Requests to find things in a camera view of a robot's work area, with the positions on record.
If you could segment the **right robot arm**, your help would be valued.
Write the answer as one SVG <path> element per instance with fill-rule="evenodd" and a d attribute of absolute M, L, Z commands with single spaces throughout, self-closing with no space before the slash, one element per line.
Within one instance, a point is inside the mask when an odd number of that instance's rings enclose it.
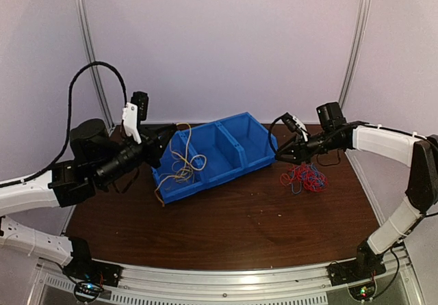
<path fill-rule="evenodd" d="M 437 206 L 437 136 L 347 121 L 337 102 L 323 104 L 316 112 L 319 133 L 311 133 L 292 114 L 275 118 L 293 136 L 271 148 L 276 160 L 294 165 L 335 150 L 350 153 L 361 184 L 375 196 L 373 208 L 383 212 L 380 226 L 358 246 L 351 263 L 351 273 L 363 279 L 376 269 L 386 251 L 404 241 Z M 385 192 L 389 193 L 385 200 L 376 198 Z"/>

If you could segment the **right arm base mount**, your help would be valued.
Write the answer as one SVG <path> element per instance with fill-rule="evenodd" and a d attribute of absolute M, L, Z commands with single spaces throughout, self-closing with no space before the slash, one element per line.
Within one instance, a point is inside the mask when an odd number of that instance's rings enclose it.
<path fill-rule="evenodd" d="M 382 263 L 362 267 L 357 260 L 332 261 L 326 267 L 333 287 L 346 285 L 349 296 L 356 302 L 372 301 L 378 294 L 376 277 L 387 270 Z"/>

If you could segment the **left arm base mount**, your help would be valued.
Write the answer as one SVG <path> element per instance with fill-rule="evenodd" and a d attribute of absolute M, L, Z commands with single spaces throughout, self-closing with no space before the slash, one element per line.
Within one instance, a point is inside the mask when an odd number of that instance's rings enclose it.
<path fill-rule="evenodd" d="M 59 265 L 61 272 L 73 283 L 73 296 L 82 304 L 110 299 L 110 288 L 119 285 L 122 267 L 104 262 L 93 262 L 84 269 L 79 266 Z"/>

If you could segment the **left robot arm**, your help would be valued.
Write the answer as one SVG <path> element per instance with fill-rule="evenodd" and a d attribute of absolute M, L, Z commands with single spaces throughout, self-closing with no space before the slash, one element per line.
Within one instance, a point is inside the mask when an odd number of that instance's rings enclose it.
<path fill-rule="evenodd" d="M 88 243 L 80 238 L 57 237 L 23 226 L 10 214 L 30 209 L 70 207 L 93 197 L 143 163 L 159 168 L 164 151 L 176 133 L 175 124 L 142 125 L 138 140 L 126 135 L 112 141 L 97 118 L 81 123 L 67 134 L 74 158 L 55 160 L 31 176 L 1 184 L 1 246 L 72 267 L 83 280 L 98 275 Z"/>

